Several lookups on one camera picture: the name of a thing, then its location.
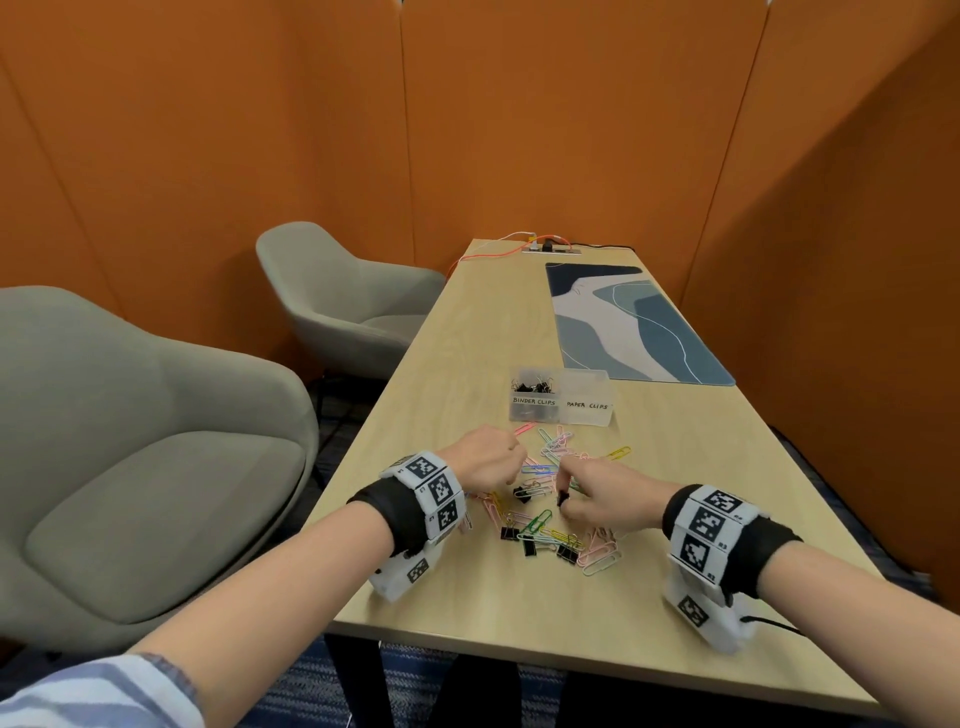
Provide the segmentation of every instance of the divided storage box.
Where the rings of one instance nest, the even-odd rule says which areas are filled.
[[[517,392],[542,388],[549,392]],[[603,370],[519,367],[510,393],[510,419],[515,422],[564,423],[606,427],[613,415],[613,387]]]

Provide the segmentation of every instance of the pile of paper clips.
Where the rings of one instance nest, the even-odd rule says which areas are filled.
[[[518,428],[515,434],[520,435],[536,426],[536,423],[529,423]],[[550,462],[549,464],[539,463],[533,458],[527,458],[520,470],[527,477],[521,485],[514,488],[514,496],[522,503],[527,503],[534,497],[557,494],[557,470],[561,457],[564,455],[589,457],[585,452],[576,452],[568,446],[573,433],[564,431],[562,425],[557,425],[556,437],[551,437],[543,427],[539,427],[537,433],[544,442],[540,455]],[[616,449],[605,457],[618,460],[630,452],[631,448],[627,446]],[[580,490],[576,480],[570,482],[570,487]],[[526,556],[536,556],[543,550],[553,551],[558,558],[580,567],[586,576],[593,576],[595,573],[609,569],[623,557],[622,552],[617,548],[616,538],[607,528],[594,528],[582,540],[576,534],[563,533],[548,527],[553,518],[553,511],[549,508],[544,509],[537,516],[529,516],[507,508],[503,498],[496,493],[484,494],[478,498],[483,502],[493,525],[499,528],[500,538],[520,542]],[[562,497],[558,498],[558,505],[561,502],[563,502]]]

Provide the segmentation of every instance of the person's left hand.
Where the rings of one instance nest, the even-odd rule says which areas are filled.
[[[436,450],[468,493],[488,493],[516,480],[527,448],[513,432],[482,425],[453,445]]]

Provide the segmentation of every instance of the wooden table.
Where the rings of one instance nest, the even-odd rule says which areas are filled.
[[[470,249],[485,242],[474,240]],[[483,252],[516,245],[493,242]],[[517,427],[507,419],[511,368],[563,366],[544,273],[544,264],[558,259],[516,254],[460,264],[311,521],[342,505],[402,455],[440,448],[483,423]],[[584,249],[575,261],[643,267],[629,250]],[[629,445],[633,452],[623,461],[628,465],[741,495],[808,543],[876,573],[737,388],[622,380],[613,385],[611,425],[570,425],[572,447],[602,455]],[[535,429],[520,441],[532,452],[541,447]],[[526,510],[539,512],[551,506],[548,500],[534,498]],[[823,652],[784,630],[760,625],[739,654],[713,652],[660,596],[667,542],[658,531],[623,539],[619,564],[585,577],[549,553],[524,558],[518,544],[499,539],[479,505],[470,506],[474,529],[447,539],[439,567],[416,589],[389,604],[366,584],[331,631],[882,715]],[[552,525],[567,530],[554,512]],[[761,602],[756,614],[782,619]]]

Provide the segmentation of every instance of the chair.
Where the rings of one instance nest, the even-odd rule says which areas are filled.
[[[124,647],[239,569],[317,454],[300,380],[58,288],[0,289],[0,635]]]
[[[313,223],[256,241],[298,338],[325,366],[389,379],[444,289],[436,271],[361,260]]]

